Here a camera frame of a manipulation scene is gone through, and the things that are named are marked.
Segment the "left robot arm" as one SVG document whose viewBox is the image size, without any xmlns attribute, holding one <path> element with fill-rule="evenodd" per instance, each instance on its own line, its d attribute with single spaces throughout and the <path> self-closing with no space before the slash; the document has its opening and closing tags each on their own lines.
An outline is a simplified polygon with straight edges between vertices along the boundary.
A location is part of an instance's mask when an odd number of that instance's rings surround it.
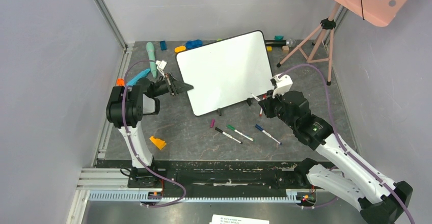
<svg viewBox="0 0 432 224">
<path fill-rule="evenodd" d="M 123 136 L 132 158 L 128 178 L 130 186 L 154 187 L 164 181 L 173 180 L 162 176 L 154 164 L 153 154 L 148 149 L 143 130 L 142 118 L 160 112 L 158 96 L 176 96 L 190 91 L 193 85 L 177 80 L 167 73 L 158 81 L 142 77 L 133 85 L 114 86 L 107 106 L 106 118 Z"/>
</svg>

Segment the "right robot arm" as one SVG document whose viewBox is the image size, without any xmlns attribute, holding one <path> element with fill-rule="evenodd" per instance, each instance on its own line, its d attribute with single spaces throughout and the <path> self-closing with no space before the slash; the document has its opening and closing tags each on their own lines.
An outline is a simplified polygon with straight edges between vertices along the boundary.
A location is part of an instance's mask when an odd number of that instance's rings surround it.
<svg viewBox="0 0 432 224">
<path fill-rule="evenodd" d="M 267 96 L 259 105 L 268 118 L 279 118 L 299 142 L 345 174 L 336 174 L 306 158 L 295 168 L 298 186 L 313 185 L 332 193 L 357 209 L 367 223 L 395 223 L 407 211 L 413 193 L 411 185 L 395 182 L 364 160 L 328 122 L 311 112 L 303 93 Z"/>
</svg>

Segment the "white whiteboard with black frame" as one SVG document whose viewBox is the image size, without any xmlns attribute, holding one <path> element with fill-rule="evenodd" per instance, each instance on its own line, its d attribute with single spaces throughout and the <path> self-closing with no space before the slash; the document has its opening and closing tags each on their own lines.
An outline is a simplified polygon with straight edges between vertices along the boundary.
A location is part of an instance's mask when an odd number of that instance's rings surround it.
<svg viewBox="0 0 432 224">
<path fill-rule="evenodd" d="M 272 89 L 263 32 L 255 30 L 176 55 L 195 116 L 216 111 Z"/>
</svg>

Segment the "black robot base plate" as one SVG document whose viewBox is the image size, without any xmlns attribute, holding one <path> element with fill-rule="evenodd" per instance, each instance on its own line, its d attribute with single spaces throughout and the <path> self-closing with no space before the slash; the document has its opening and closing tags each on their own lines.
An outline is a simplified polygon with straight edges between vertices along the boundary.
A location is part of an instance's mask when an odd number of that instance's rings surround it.
<svg viewBox="0 0 432 224">
<path fill-rule="evenodd" d="M 129 188 L 148 188 L 164 197 L 283 197 L 287 189 L 311 192 L 314 187 L 296 171 L 298 161 L 156 160 L 151 169 L 129 169 Z"/>
</svg>

